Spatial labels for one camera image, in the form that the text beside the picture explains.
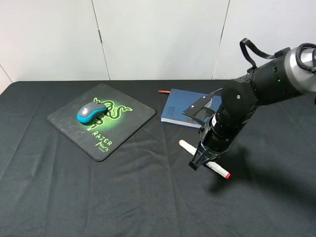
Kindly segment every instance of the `table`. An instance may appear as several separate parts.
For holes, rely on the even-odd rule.
[[[219,164],[178,145],[198,130],[160,122],[167,95],[225,81],[107,81],[157,115],[95,162],[46,116],[100,81],[16,82],[0,95],[0,236],[311,237],[316,235],[316,106],[306,95],[261,107]]]

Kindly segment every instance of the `computer mouse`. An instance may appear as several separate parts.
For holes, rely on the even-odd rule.
[[[106,112],[108,108],[99,102],[91,102],[83,106],[77,113],[77,120],[81,123],[90,123]]]

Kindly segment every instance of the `blue notebook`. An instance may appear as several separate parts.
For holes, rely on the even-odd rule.
[[[191,104],[193,104],[199,98],[205,95],[207,94],[172,89],[169,94],[166,105],[164,106],[161,115],[161,121],[182,126],[200,128],[201,125],[199,123],[197,123],[196,121],[192,121],[192,119],[182,114],[182,112],[185,111]],[[210,106],[211,109],[217,111],[221,102],[222,100],[220,96],[213,96],[212,103]]]

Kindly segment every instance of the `marker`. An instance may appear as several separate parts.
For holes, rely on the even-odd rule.
[[[194,146],[190,145],[189,143],[187,143],[184,140],[180,140],[179,145],[181,147],[183,147],[184,149],[186,149],[187,152],[189,152],[193,156],[197,151],[197,149]],[[210,167],[212,170],[214,170],[216,173],[219,173],[220,175],[222,175],[226,179],[228,179],[229,176],[231,175],[228,171],[223,169],[218,163],[210,161],[210,162],[206,163],[206,165],[208,167]]]

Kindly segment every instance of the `black mouse pad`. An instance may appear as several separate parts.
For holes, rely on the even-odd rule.
[[[108,112],[83,125],[77,120],[77,113],[89,102],[103,103]],[[47,120],[93,159],[102,161],[155,114],[156,111],[147,105],[109,85],[100,84],[51,113]]]

